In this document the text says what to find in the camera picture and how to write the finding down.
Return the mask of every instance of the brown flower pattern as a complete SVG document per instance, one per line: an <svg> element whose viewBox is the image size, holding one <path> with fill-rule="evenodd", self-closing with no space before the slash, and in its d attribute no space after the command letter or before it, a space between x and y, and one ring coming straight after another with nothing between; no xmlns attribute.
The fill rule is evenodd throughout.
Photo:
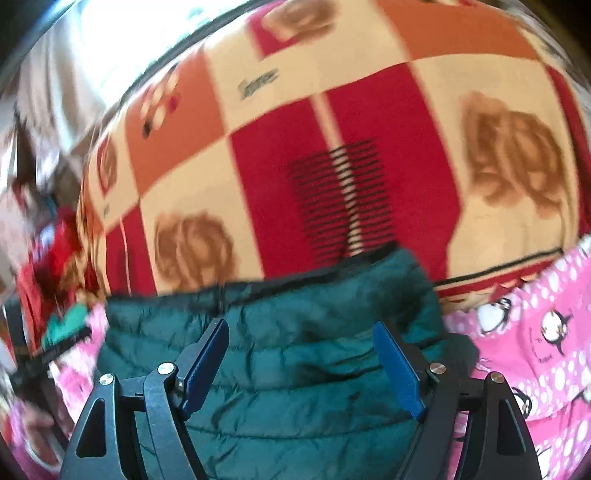
<svg viewBox="0 0 591 480"><path fill-rule="evenodd" d="M463 129L473 193L491 206L506 207L528 196L539 217L559 213L562 151L537 116L472 92L464 104Z"/></svg>
<svg viewBox="0 0 591 480"><path fill-rule="evenodd" d="M155 263L174 291L196 291L235 278L233 243L207 213L163 214L155 222Z"/></svg>
<svg viewBox="0 0 591 480"><path fill-rule="evenodd" d="M96 152L96 168L99 173L103 195L117 182L117 152L109 137L106 137Z"/></svg>
<svg viewBox="0 0 591 480"><path fill-rule="evenodd" d="M287 0L262 19L262 26L280 41L314 40L330 32L337 16L335 0Z"/></svg>

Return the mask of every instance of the blue gripper pad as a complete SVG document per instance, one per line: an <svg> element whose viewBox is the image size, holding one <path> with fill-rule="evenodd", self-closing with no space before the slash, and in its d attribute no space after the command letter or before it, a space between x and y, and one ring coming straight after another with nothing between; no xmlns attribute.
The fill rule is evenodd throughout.
<svg viewBox="0 0 591 480"><path fill-rule="evenodd" d="M226 320L215 319L199 341L189 345L177 359L179 373L183 371L183 364L187 365L186 362L194 359L183 384L177 384L177 389L183 389L179 392L182 401L178 408L183 421L187 421L194 412L203 407L213 379L228 350L229 341L230 329Z"/></svg>
<svg viewBox="0 0 591 480"><path fill-rule="evenodd" d="M420 420L426 411L420 379L382 322L374 325L374 348L403 410Z"/></svg>

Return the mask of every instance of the metal screw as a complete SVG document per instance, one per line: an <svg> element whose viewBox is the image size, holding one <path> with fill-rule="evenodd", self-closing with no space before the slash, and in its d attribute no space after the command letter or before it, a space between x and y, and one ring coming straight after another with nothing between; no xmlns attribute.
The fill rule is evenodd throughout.
<svg viewBox="0 0 591 480"><path fill-rule="evenodd" d="M173 370L174 370L174 364L172 364L170 362L165 362L163 364L160 364L160 366L158 367L158 373L160 375L168 375L169 373L172 373Z"/></svg>
<svg viewBox="0 0 591 480"><path fill-rule="evenodd" d="M111 385L115 377L111 374L105 374L101 378L99 378L99 382L101 385Z"/></svg>
<svg viewBox="0 0 591 480"><path fill-rule="evenodd" d="M499 372L492 372L491 379L494 383L503 383L505 381L505 377L503 377L503 374Z"/></svg>
<svg viewBox="0 0 591 480"><path fill-rule="evenodd" d="M429 370L431 370L431 372L433 372L436 375L443 375L445 373L445 365L440 364L439 362L435 362L431 365L429 365Z"/></svg>

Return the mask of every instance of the green cloth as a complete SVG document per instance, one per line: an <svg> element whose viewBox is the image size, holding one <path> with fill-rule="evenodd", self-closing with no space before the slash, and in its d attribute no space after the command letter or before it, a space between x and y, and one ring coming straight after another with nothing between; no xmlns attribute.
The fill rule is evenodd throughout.
<svg viewBox="0 0 591 480"><path fill-rule="evenodd" d="M445 332L432 285L406 250L384 248L283 282L228 284L153 299L111 298L97 376L149 373L174 361L215 316L230 346L203 408L187 427L210 478L391 480L417 424L398 406L372 344L394 319L429 361L460 375L471 341ZM160 478L145 415L138 432Z"/></svg>
<svg viewBox="0 0 591 480"><path fill-rule="evenodd" d="M51 345L74 335L86 325L87 315L88 309L80 303L72 305L61 320L57 315L51 315L45 335L41 339L41 347L47 350Z"/></svg>

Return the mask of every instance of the pink cloth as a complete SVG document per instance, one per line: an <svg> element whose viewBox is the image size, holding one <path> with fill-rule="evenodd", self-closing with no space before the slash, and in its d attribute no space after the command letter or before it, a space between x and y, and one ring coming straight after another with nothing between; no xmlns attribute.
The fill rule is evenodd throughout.
<svg viewBox="0 0 591 480"><path fill-rule="evenodd" d="M480 350L472 373L502 372L524 413L545 479L567 480L591 446L591 236L538 280L444 318ZM459 414L456 434L466 430ZM462 444L452 445L449 478Z"/></svg>
<svg viewBox="0 0 591 480"><path fill-rule="evenodd" d="M64 403L74 422L78 422L93 388L93 374L100 348L105 343L109 321L103 305L96 305L86 318L92 329L90 339L79 342L59 360L59 373L54 377Z"/></svg>

